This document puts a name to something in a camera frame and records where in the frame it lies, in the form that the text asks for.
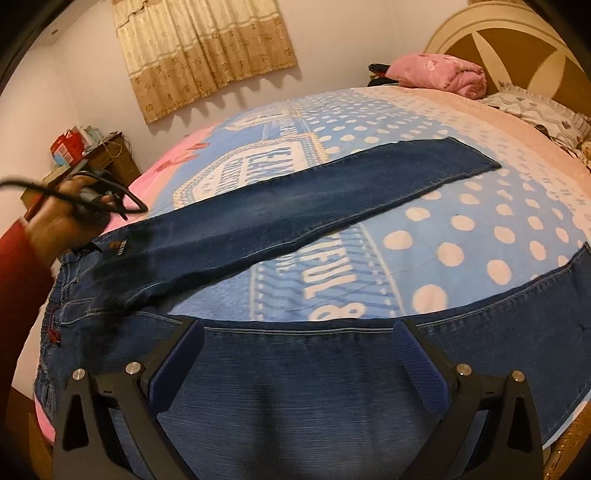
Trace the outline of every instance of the black cable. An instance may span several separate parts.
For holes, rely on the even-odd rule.
[[[57,190],[53,190],[45,185],[39,185],[38,183],[33,183],[30,181],[22,180],[22,179],[5,179],[0,181],[0,189],[3,187],[22,187],[25,189],[35,190],[36,192],[40,192],[44,195],[55,197],[60,200],[64,200],[65,202],[69,202],[73,205],[82,205],[89,210],[93,210],[95,212],[110,212],[110,213],[118,213],[118,214],[136,214],[136,213],[146,213],[148,212],[148,206],[142,202],[139,198],[136,197],[130,190],[126,189],[124,186],[121,186],[118,183],[113,181],[107,180],[100,175],[96,175],[89,171],[80,171],[76,173],[74,176],[83,176],[83,177],[90,177],[91,179],[95,179],[99,182],[105,183],[115,190],[118,190],[121,193],[127,195],[133,202],[138,206],[136,209],[128,209],[125,206],[112,206],[107,205],[106,203],[92,203],[87,202],[86,200],[81,199],[77,196],[68,195],[66,193],[58,192]]]

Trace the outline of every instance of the blue pad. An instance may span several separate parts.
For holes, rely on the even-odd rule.
[[[196,320],[152,377],[148,389],[148,402],[152,412],[159,413],[170,408],[204,343],[205,329]]]
[[[440,415],[447,413],[451,405],[449,385],[404,322],[394,323],[392,339],[395,353],[417,389],[425,408]]]

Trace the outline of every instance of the bedspread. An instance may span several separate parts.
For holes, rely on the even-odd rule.
[[[447,184],[295,253],[169,298],[160,309],[239,322],[425,314],[522,286],[566,265],[591,239],[591,203],[582,190],[589,192],[589,184],[573,180],[584,179],[583,165],[485,105],[391,86],[240,113],[186,138],[132,189],[153,217],[375,145],[448,136],[502,169]],[[114,220],[109,228],[121,225]],[[581,408],[575,407],[566,415]],[[568,423],[549,432],[546,444]]]

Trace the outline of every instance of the patterned pillowcase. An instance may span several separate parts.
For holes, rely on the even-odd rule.
[[[583,163],[591,170],[591,141],[583,142],[581,145],[581,152],[583,153]]]
[[[480,101],[515,115],[534,127],[543,125],[555,143],[571,151],[579,149],[591,134],[591,125],[584,116],[548,97],[510,83],[501,83],[500,92]]]

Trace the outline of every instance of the folded blanket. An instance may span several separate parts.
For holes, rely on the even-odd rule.
[[[475,63],[439,53],[406,55],[396,60],[386,77],[402,87],[431,88],[471,100],[486,95],[486,75]]]

